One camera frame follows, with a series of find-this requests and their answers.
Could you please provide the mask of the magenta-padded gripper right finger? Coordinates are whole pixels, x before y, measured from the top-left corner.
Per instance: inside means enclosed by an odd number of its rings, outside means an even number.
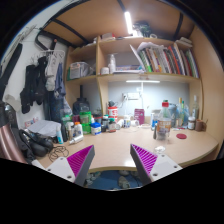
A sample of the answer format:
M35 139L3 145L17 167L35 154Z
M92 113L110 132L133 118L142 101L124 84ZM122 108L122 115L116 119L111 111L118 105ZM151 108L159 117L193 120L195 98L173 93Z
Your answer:
M154 154L134 144L130 145L130 154L143 185L147 185L182 169L168 155Z

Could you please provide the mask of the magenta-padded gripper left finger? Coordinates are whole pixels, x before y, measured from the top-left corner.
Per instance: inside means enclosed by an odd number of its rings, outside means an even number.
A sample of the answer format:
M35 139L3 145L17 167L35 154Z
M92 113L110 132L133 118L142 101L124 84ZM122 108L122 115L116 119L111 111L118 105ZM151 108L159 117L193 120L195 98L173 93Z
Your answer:
M94 146L90 145L68 158L59 157L47 168L47 171L78 186L83 186L94 156Z

